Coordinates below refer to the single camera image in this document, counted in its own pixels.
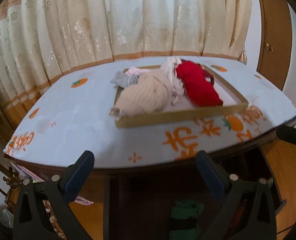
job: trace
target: floral pattern on curtain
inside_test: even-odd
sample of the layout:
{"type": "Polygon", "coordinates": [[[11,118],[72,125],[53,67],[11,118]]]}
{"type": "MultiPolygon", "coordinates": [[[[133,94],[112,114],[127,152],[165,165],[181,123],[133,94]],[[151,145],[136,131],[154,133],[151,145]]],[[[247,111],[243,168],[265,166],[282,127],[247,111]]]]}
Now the floral pattern on curtain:
{"type": "Polygon", "coordinates": [[[244,59],[252,0],[4,0],[0,138],[62,75],[146,56],[244,59]]]}

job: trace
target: white tablecloth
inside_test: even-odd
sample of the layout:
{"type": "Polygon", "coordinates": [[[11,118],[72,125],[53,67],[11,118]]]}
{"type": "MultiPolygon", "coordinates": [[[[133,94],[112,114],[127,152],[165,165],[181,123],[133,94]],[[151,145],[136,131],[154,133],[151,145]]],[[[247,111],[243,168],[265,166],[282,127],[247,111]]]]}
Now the white tablecloth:
{"type": "Polygon", "coordinates": [[[119,61],[60,78],[29,111],[4,152],[27,162],[66,167],[90,150],[95,155],[95,168],[147,166],[189,158],[198,150],[213,152],[233,146],[296,117],[291,101],[242,63],[211,57],[182,58],[225,68],[226,72],[213,70],[249,101],[249,110],[227,120],[217,116],[117,129],[109,116],[116,88],[109,81],[116,71],[159,65],[165,57],[119,61]]]}

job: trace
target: pile of clothes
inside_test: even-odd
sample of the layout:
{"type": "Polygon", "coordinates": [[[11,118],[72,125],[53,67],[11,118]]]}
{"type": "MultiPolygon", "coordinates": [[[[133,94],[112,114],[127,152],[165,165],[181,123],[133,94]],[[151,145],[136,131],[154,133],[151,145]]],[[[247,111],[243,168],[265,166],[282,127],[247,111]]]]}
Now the pile of clothes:
{"type": "Polygon", "coordinates": [[[186,94],[200,107],[222,106],[214,89],[214,77],[202,65],[169,57],[160,69],[130,68],[117,72],[111,83],[123,88],[110,115],[115,117],[150,114],[178,103],[186,94]]]}

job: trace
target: cardboard box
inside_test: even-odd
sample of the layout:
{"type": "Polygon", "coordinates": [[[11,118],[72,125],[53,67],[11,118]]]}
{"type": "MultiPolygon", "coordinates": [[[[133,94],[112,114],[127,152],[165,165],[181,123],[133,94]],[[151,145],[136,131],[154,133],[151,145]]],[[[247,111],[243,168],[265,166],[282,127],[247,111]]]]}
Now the cardboard box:
{"type": "MultiPolygon", "coordinates": [[[[140,68],[160,68],[160,65],[144,66],[140,68]]],[[[151,114],[140,114],[134,117],[122,117],[119,120],[115,120],[116,127],[130,128],[144,125],[157,125],[162,123],[197,120],[218,115],[226,116],[229,114],[243,113],[247,109],[249,104],[249,102],[243,97],[243,95],[241,95],[230,83],[228,83],[224,78],[213,72],[211,69],[209,69],[208,67],[205,67],[205,69],[214,76],[215,89],[218,92],[220,98],[221,95],[223,95],[224,93],[227,94],[226,102],[228,103],[225,102],[224,98],[221,98],[221,100],[223,100],[223,106],[195,107],[191,103],[189,103],[189,100],[187,98],[185,98],[185,102],[183,104],[177,103],[174,107],[170,106],[169,102],[169,106],[166,106],[163,111],[153,112],[151,114]],[[218,86],[221,87],[221,89],[219,89],[221,91],[221,94],[216,88],[218,86]],[[231,103],[232,99],[236,102],[235,104],[225,105],[231,103]]],[[[122,88],[118,87],[114,104],[119,98],[121,92],[122,88]]]]}

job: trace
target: beige knit sweater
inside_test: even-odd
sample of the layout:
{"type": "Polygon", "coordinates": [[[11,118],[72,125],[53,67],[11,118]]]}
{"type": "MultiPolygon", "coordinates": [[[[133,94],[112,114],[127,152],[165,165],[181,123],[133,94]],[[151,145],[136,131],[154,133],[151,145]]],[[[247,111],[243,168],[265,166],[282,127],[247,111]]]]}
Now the beige knit sweater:
{"type": "Polygon", "coordinates": [[[173,87],[165,73],[152,70],[140,75],[136,85],[122,91],[110,115],[122,117],[160,111],[169,103],[172,93],[173,87]]]}

